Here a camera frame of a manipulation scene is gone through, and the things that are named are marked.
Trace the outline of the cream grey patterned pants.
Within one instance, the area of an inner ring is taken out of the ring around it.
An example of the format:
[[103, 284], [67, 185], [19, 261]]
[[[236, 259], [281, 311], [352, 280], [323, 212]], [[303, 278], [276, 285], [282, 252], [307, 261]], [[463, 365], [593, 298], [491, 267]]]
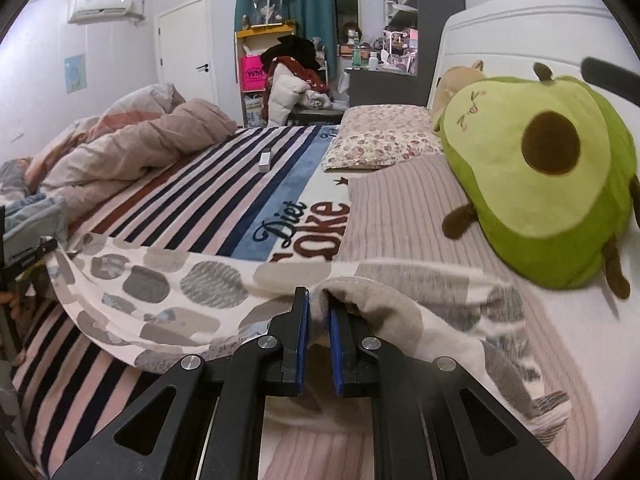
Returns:
[[296, 288], [310, 293], [309, 372], [302, 395], [271, 401], [269, 417], [320, 430], [358, 428], [363, 405], [339, 406], [326, 374], [329, 302], [344, 302], [406, 356], [458, 361], [543, 444], [572, 404], [547, 392], [529, 349], [523, 303], [509, 283], [475, 268], [398, 259], [257, 262], [128, 248], [101, 238], [46, 260], [76, 326], [128, 365], [154, 374], [187, 354], [206, 360], [265, 335]]

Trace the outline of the blue grey clothing pile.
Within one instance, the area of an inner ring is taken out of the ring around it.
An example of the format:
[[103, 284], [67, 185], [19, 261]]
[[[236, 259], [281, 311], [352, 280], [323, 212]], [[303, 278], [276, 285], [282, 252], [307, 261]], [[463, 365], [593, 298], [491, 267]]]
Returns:
[[36, 248], [41, 237], [52, 237], [65, 248], [68, 223], [62, 197], [30, 192], [25, 181], [28, 158], [12, 159], [1, 165], [1, 205], [4, 217], [3, 244], [7, 259]]

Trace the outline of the pink beige quilted comforter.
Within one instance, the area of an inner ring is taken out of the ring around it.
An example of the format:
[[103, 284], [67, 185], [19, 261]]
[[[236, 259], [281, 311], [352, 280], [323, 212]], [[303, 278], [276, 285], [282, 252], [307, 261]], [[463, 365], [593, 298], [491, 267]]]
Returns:
[[35, 157], [1, 166], [1, 203], [38, 192], [59, 197], [68, 220], [84, 218], [142, 179], [231, 138], [238, 125], [217, 105], [186, 100], [173, 84], [150, 84], [81, 118]]

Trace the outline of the pink ribbed bed cover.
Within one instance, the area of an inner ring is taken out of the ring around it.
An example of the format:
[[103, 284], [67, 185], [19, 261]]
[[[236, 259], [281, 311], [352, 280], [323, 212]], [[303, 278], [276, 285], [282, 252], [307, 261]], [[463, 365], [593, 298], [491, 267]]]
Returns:
[[442, 156], [427, 155], [352, 179], [344, 204], [308, 208], [341, 228], [332, 261], [283, 260], [256, 273], [284, 294], [297, 285], [351, 301], [375, 333], [407, 356], [457, 359], [524, 422], [577, 479], [596, 475], [599, 426], [577, 365], [529, 284], [479, 228], [442, 234], [465, 199]]

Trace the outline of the striped Diet Coke blanket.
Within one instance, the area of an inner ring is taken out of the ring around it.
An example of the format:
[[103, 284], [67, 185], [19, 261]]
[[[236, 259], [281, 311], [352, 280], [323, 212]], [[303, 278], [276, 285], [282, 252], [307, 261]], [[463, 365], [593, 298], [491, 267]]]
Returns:
[[[344, 230], [317, 226], [308, 208], [348, 202], [347, 179], [321, 166], [336, 134], [334, 126], [243, 129], [114, 196], [76, 231], [70, 254], [108, 238], [204, 257], [331, 261]], [[258, 170], [263, 150], [272, 151], [268, 172]], [[58, 301], [47, 266], [34, 286], [26, 358], [11, 379], [30, 461], [50, 477], [161, 374], [86, 336]]]

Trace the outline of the small white box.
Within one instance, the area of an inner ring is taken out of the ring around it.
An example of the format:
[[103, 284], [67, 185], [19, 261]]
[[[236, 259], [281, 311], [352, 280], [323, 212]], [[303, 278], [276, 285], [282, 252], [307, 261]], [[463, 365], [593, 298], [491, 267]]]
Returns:
[[258, 158], [258, 170], [260, 172], [268, 172], [271, 169], [272, 151], [263, 150]]

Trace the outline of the green avocado plush toy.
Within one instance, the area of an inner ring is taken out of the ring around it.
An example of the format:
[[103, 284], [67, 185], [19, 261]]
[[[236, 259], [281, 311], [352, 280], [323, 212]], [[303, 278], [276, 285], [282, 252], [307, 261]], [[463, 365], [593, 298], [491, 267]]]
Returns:
[[468, 201], [442, 220], [457, 240], [480, 225], [497, 256], [548, 289], [596, 274], [627, 299], [618, 242], [639, 218], [634, 138], [589, 84], [535, 63], [534, 78], [469, 84], [434, 124]]

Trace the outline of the white door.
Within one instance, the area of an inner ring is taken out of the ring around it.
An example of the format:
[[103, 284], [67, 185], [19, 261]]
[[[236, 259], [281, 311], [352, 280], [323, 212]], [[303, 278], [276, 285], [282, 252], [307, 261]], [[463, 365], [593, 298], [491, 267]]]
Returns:
[[206, 0], [194, 0], [157, 19], [158, 58], [163, 82], [186, 100], [216, 103]]

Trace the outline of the floral pillow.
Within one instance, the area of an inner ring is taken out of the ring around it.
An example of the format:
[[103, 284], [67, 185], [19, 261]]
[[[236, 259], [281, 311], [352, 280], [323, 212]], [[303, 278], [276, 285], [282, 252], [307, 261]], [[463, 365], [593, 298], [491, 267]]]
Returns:
[[424, 106], [349, 107], [321, 162], [324, 171], [378, 170], [424, 155], [442, 154]]

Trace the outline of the pink shopping bag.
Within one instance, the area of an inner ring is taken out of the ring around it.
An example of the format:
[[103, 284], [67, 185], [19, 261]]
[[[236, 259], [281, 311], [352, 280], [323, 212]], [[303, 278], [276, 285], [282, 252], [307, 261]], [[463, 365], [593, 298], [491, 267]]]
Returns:
[[267, 74], [262, 68], [259, 55], [249, 55], [240, 58], [240, 84], [245, 92], [262, 91], [265, 89]]

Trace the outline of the yellow white shelf unit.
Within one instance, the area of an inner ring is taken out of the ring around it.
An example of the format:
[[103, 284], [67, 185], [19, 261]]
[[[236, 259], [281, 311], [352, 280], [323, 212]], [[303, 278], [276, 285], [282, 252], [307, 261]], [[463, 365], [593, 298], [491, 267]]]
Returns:
[[260, 56], [279, 43], [285, 35], [294, 35], [296, 24], [287, 21], [280, 24], [255, 25], [234, 34], [235, 75], [240, 86], [240, 100], [245, 127], [262, 125], [262, 95], [267, 75], [262, 69]]

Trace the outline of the tan plush toy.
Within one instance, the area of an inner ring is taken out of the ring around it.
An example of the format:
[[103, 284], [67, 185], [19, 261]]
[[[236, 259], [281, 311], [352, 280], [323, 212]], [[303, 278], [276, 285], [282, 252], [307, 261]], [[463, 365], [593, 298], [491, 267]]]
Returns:
[[475, 61], [471, 66], [454, 66], [437, 81], [431, 118], [434, 124], [439, 120], [451, 99], [469, 84], [485, 78], [484, 62]]

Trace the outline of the dark desk with clutter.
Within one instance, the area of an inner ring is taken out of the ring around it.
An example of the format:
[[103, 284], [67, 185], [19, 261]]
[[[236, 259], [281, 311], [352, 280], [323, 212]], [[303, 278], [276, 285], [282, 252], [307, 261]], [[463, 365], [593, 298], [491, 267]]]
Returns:
[[419, 29], [418, 72], [414, 76], [385, 70], [351, 72], [347, 89], [349, 105], [425, 106], [431, 92], [441, 33], [433, 27]]

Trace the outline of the blue wall poster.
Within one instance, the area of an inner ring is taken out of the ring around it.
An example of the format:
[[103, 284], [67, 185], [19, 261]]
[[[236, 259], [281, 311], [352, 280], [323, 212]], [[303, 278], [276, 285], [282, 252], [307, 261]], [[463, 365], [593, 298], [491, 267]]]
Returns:
[[86, 56], [74, 55], [64, 60], [64, 76], [66, 93], [87, 88]]

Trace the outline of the white wall air conditioner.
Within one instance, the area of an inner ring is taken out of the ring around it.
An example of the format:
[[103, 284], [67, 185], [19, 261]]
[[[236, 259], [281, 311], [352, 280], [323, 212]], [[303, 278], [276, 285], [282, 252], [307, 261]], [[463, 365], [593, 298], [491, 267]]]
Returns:
[[143, 4], [137, 4], [134, 0], [72, 0], [67, 10], [67, 21], [70, 24], [121, 18], [142, 21]]

